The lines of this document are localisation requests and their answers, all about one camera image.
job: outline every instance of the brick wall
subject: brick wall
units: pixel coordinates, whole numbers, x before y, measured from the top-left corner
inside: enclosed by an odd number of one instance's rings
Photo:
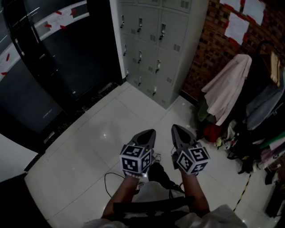
[[[224,35],[225,24],[230,12],[244,16],[220,4],[219,0],[210,0],[203,33],[200,38],[194,60],[183,86],[183,91],[199,100],[201,89],[211,81],[224,66],[237,54],[253,55],[262,40],[273,42],[285,56],[285,10],[284,0],[264,0],[265,16],[262,25],[250,22],[247,38],[242,45],[234,44]],[[263,46],[263,52],[269,53],[270,47]]]

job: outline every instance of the tiled floor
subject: tiled floor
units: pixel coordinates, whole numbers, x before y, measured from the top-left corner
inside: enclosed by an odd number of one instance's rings
[[[179,171],[171,161],[171,126],[182,125],[195,132],[194,106],[179,97],[167,110],[130,86],[117,87],[68,128],[32,167],[26,177],[28,188],[40,211],[53,228],[77,228],[100,218],[110,197],[104,174],[122,173],[119,152],[136,133],[154,128],[155,151],[170,179],[180,184]],[[211,162],[198,175],[211,210],[219,205],[236,206],[248,180],[238,175],[240,166],[224,151],[202,142]],[[273,186],[265,186],[264,173],[254,173],[236,213],[251,228],[273,228],[275,219],[264,213]],[[109,174],[106,185],[113,194],[122,179]]]

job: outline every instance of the pink cloth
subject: pink cloth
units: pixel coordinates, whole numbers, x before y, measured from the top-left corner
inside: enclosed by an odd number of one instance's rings
[[[220,126],[236,103],[248,76],[252,59],[249,55],[236,55],[202,91],[208,105],[207,112],[216,117]]]

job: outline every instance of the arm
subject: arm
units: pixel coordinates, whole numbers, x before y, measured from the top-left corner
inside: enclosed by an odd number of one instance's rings
[[[102,219],[110,219],[110,216],[114,214],[113,203],[128,203],[131,202],[138,185],[138,178],[126,176],[126,178],[121,183],[120,187],[117,189],[115,194],[109,200],[107,206],[102,215]]]
[[[181,171],[181,176],[185,196],[195,197],[195,201],[189,205],[189,209],[202,218],[205,214],[210,212],[210,209],[208,201],[199,185],[198,179],[195,174],[187,175],[184,171]]]

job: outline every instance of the hanging clothes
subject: hanging clothes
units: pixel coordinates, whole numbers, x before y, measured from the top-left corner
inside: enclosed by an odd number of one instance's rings
[[[252,59],[249,55],[236,55],[202,91],[208,105],[207,112],[215,116],[220,126],[232,110],[244,85]]]
[[[270,83],[246,105],[246,120],[248,130],[257,128],[272,112],[283,95],[285,88],[285,68],[281,71],[280,87]]]

